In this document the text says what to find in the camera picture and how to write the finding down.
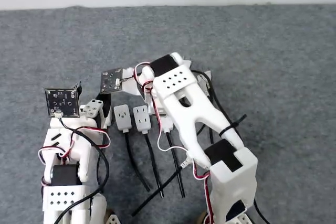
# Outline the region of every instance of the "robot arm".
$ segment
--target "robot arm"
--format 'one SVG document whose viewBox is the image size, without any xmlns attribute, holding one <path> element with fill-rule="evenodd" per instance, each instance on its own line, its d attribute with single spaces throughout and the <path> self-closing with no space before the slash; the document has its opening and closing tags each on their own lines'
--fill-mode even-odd
<svg viewBox="0 0 336 224">
<path fill-rule="evenodd" d="M 151 95 L 159 104 L 160 112 L 171 117 L 187 155 L 210 170 L 214 222 L 229 223 L 243 214 L 253 205 L 257 158 L 243 145 L 235 129 L 230 128 L 225 115 L 211 104 L 181 56 L 173 53 L 152 62 L 143 68 L 139 80 L 141 83 L 153 81 Z M 182 97 L 186 97 L 191 106 L 184 107 L 180 103 Z M 153 106 L 146 97 L 145 102 L 149 107 Z M 227 130 L 222 133 L 221 141 L 204 151 L 197 141 L 196 122 L 202 122 L 218 133 Z"/>
<path fill-rule="evenodd" d="M 103 129 L 111 124 L 111 110 L 108 111 L 108 115 L 104 116 L 103 101 L 91 100 L 81 106 L 79 117 L 62 118 L 62 122 L 72 129 L 82 127 L 79 130 L 100 145 L 101 135 L 98 130 L 93 129 Z M 67 162 L 60 158 L 64 155 L 63 151 L 43 149 L 46 146 L 57 146 L 57 150 L 69 150 Z M 51 119 L 43 148 L 40 153 L 46 165 L 43 179 L 44 224 L 54 224 L 61 212 L 91 193 L 89 186 L 82 183 L 89 180 L 88 169 L 93 160 L 93 148 L 82 136 L 64 128 L 58 118 Z M 67 212 L 60 223 L 104 224 L 106 209 L 105 197 L 96 194 L 92 202 L 86 200 L 71 208 L 71 214 Z M 116 216 L 113 219 L 115 223 L 119 223 Z"/>
</svg>

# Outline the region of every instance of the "tan wheel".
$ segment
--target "tan wheel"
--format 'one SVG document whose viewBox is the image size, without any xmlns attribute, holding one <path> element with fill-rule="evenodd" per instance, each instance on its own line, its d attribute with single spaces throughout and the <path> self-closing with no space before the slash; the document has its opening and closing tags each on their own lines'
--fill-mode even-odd
<svg viewBox="0 0 336 224">
<path fill-rule="evenodd" d="M 201 213 L 201 215 L 197 219 L 196 224 L 203 224 L 203 220 L 204 220 L 205 216 L 206 216 L 206 211 L 204 211 L 203 213 Z"/>
</svg>

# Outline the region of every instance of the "white robot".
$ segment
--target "white robot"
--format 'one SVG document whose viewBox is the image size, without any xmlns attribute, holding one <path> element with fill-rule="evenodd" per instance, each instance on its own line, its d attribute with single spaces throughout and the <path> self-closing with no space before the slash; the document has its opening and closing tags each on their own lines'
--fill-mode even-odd
<svg viewBox="0 0 336 224">
<path fill-rule="evenodd" d="M 141 73 L 138 73 L 137 69 L 141 65 L 144 67 Z M 258 160 L 244 146 L 235 129 L 237 124 L 232 123 L 222 109 L 222 111 L 216 109 L 210 102 L 198 84 L 198 79 L 191 72 L 190 62 L 183 60 L 179 54 L 172 53 L 153 62 L 142 62 L 135 68 L 103 72 L 100 97 L 81 106 L 80 111 L 67 108 L 66 113 L 71 117 L 65 117 L 62 111 L 65 108 L 53 107 L 51 103 L 54 100 L 49 98 L 49 115 L 56 118 L 51 119 L 44 143 L 45 149 L 40 151 L 46 165 L 43 179 L 44 224 L 54 224 L 57 219 L 60 219 L 59 215 L 62 211 L 89 195 L 88 187 L 81 183 L 88 180 L 92 144 L 67 128 L 80 129 L 81 126 L 85 126 L 80 130 L 98 147 L 106 147 L 108 144 L 99 143 L 101 139 L 99 134 L 105 133 L 98 128 L 106 129 L 111 124 L 111 93 L 119 91 L 141 95 L 148 104 L 148 111 L 157 117 L 159 127 L 163 115 L 170 118 L 183 144 L 183 147 L 176 146 L 176 148 L 186 151 L 186 161 L 182 163 L 182 168 L 193 164 L 194 171 L 196 165 L 208 171 L 203 176 L 194 174 L 196 179 L 204 181 L 205 192 L 207 192 L 208 178 L 212 182 L 211 194 L 206 198 L 208 215 L 204 223 L 252 223 L 246 215 L 246 210 L 254 203 Z M 48 95 L 52 96 L 53 91 L 46 90 L 47 101 Z M 190 103 L 188 107 L 181 104 L 180 100 L 183 98 Z M 62 102 L 67 107 L 69 103 L 73 104 L 73 101 L 66 99 Z M 222 140 L 203 150 L 197 141 L 196 122 L 202 122 L 212 128 Z M 170 150 L 170 148 L 166 150 L 160 148 L 160 135 L 161 127 L 158 148 L 162 151 Z M 55 142 L 58 143 L 59 148 L 47 148 Z M 76 180 L 78 185 L 74 185 L 73 181 L 70 181 L 71 185 L 66 185 L 70 183 L 69 181 L 62 184 L 62 179 L 61 182 L 55 179 L 55 176 L 59 177 L 59 173 L 64 174 L 65 169 L 59 169 L 67 166 L 67 158 L 79 162 L 79 165 L 72 165 L 70 169 L 72 173 L 76 173 L 77 177 L 72 180 Z M 106 209 L 106 200 L 98 193 L 92 198 L 91 203 L 86 200 L 71 208 L 71 215 L 67 212 L 62 217 L 63 223 L 119 223 L 116 215 L 106 216 Z"/>
</svg>

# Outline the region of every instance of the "hole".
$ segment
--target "hole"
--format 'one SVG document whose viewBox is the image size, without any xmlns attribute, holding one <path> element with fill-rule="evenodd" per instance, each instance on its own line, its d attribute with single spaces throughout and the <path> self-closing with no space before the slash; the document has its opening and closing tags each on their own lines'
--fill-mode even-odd
<svg viewBox="0 0 336 224">
<path fill-rule="evenodd" d="M 187 97 L 184 97 L 184 98 L 182 98 L 182 99 L 179 99 L 179 102 L 180 102 L 180 104 L 181 104 L 183 107 L 188 108 L 188 107 L 191 106 L 191 102 L 188 100 Z"/>
</svg>

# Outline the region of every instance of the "gray carpet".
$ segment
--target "gray carpet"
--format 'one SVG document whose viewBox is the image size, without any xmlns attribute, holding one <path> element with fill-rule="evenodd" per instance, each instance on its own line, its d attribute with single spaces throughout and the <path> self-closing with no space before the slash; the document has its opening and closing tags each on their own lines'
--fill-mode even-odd
<svg viewBox="0 0 336 224">
<path fill-rule="evenodd" d="M 335 223 L 335 5 L 0 12 L 1 223 L 42 223 L 44 168 L 37 150 L 49 121 L 43 88 L 81 80 L 86 103 L 99 91 L 102 70 L 173 51 L 191 58 L 193 68 L 213 71 L 233 120 L 248 115 L 239 130 L 259 159 L 256 198 L 271 223 Z M 124 103 L 142 105 L 126 94 L 113 97 L 113 105 Z M 115 125 L 110 134 L 106 197 L 123 223 L 193 223 L 206 206 L 202 183 L 190 168 L 183 172 L 185 199 L 174 181 L 164 199 L 130 217 L 148 193 L 134 176 Z M 199 139 L 209 145 L 207 131 Z M 135 129 L 131 142 L 155 188 L 148 149 Z M 165 180 L 174 171 L 171 154 L 154 149 Z"/>
</svg>

